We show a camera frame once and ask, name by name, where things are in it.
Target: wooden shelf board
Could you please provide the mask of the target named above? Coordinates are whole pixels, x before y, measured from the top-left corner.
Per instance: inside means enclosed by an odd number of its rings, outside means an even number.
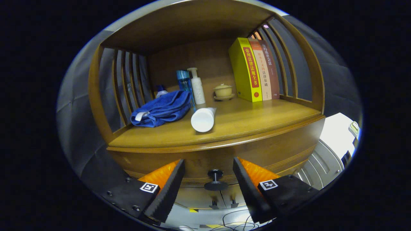
[[[166,148],[212,143],[272,131],[308,120],[321,114],[315,109],[282,99],[251,103],[233,98],[211,102],[216,107],[214,127],[205,133],[191,126],[193,108],[180,121],[162,126],[132,127],[109,143],[120,148]]]

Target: orange book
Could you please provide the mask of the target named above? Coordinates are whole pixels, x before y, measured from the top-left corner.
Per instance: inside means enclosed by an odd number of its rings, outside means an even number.
[[[272,99],[271,94],[271,84],[270,84],[270,75],[268,74],[268,67],[266,58],[264,57],[263,49],[260,46],[258,39],[248,39],[253,49],[254,56],[256,57],[257,69],[260,75],[261,82],[261,94],[263,100]]]

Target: blue bottle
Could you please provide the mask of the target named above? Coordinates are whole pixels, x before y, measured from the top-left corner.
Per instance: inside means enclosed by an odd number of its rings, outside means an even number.
[[[195,106],[189,72],[186,70],[178,70],[177,71],[177,81],[178,81],[178,86],[180,87],[180,90],[188,91],[191,93],[191,102],[192,102],[192,105]]]

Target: book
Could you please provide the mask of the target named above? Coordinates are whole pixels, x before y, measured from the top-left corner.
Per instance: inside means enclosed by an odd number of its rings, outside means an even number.
[[[253,50],[254,56],[256,57],[257,69],[260,75],[261,93],[263,100],[272,99],[271,95],[271,84],[270,75],[268,73],[268,65],[266,58],[263,53],[263,49],[259,43],[258,39],[248,39]]]
[[[271,85],[271,98],[279,99],[280,98],[280,85],[278,82],[277,68],[274,63],[274,56],[264,40],[259,40],[260,46],[263,50],[264,57],[266,58],[268,75],[270,76],[270,85]]]
[[[248,38],[237,38],[229,48],[231,66],[239,98],[262,101],[260,76]]]

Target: white tube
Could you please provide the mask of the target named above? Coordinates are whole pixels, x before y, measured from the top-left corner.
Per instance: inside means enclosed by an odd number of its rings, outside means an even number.
[[[217,108],[200,108],[191,117],[191,126],[198,132],[208,132],[214,126],[215,110]]]

